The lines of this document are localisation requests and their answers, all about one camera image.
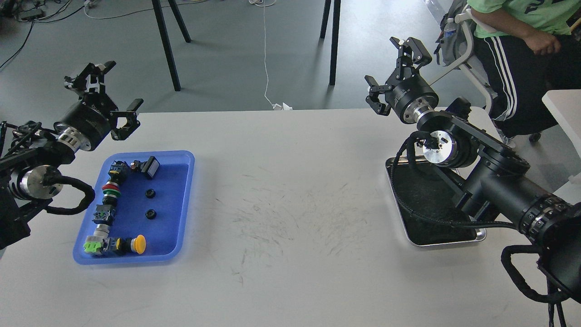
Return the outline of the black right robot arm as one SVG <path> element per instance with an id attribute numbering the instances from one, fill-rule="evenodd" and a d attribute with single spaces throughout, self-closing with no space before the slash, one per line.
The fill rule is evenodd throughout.
<path id="1" fill-rule="evenodd" d="M 400 198 L 398 204 L 412 217 L 453 228 L 511 228 L 529 245 L 503 249 L 501 263 L 517 289 L 534 302 L 548 305 L 549 325 L 558 315 L 566 326 L 562 303 L 580 301 L 580 205 L 567 203 L 525 176 L 530 165 L 510 147 L 468 120 L 471 104 L 457 98 L 445 110 L 436 110 L 438 96 L 420 75 L 432 56 L 419 39 L 390 41 L 398 49 L 394 72 L 384 84 L 366 76 L 366 102 L 376 112 L 397 114 L 404 124 L 415 124 L 397 151 L 388 172 L 390 184 L 403 152 L 408 166 L 417 168 L 415 149 L 420 146 L 436 180 L 444 181 L 456 195 L 454 206 L 469 220 L 428 217 Z"/>

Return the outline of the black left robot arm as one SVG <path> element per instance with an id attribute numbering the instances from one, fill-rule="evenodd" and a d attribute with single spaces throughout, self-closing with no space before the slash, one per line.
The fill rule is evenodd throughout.
<path id="1" fill-rule="evenodd" d="M 76 77 L 65 77 L 64 86 L 79 99 L 52 129 L 29 121 L 16 126 L 1 122 L 1 140 L 13 130 L 13 140 L 1 157 L 0 246 L 2 249 L 30 236 L 29 221 L 41 211 L 75 215 L 89 207 L 94 189 L 79 179 L 64 176 L 60 165 L 68 165 L 79 150 L 93 151 L 107 137 L 127 139 L 139 126 L 135 99 L 125 111 L 106 93 L 104 76 L 114 60 L 89 63 Z"/>

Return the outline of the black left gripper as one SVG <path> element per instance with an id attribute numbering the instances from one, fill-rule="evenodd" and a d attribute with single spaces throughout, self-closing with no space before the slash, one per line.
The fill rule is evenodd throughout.
<path id="1" fill-rule="evenodd" d="M 54 122 L 54 130 L 58 133 L 58 142 L 74 152 L 93 151 L 109 133 L 112 139 L 123 141 L 140 126 L 137 110 L 143 99 L 133 100 L 127 110 L 120 111 L 106 95 L 104 75 L 116 64 L 114 60 L 104 64 L 89 63 L 79 75 L 64 77 L 64 87 L 80 98 L 60 120 Z M 119 118 L 126 120 L 120 128 Z"/>

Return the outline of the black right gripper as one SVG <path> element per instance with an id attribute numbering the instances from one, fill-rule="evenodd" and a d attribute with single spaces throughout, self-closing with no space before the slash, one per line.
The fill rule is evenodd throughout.
<path id="1" fill-rule="evenodd" d="M 398 48 L 395 69 L 384 85 L 365 75 L 364 79 L 369 85 L 369 95 L 365 101 L 376 114 L 388 116 L 392 108 L 402 123 L 414 124 L 418 120 L 414 117 L 416 109 L 438 105 L 437 93 L 419 75 L 419 69 L 430 64 L 433 58 L 419 39 L 390 37 L 389 40 Z M 382 94 L 389 105 L 380 101 Z"/>

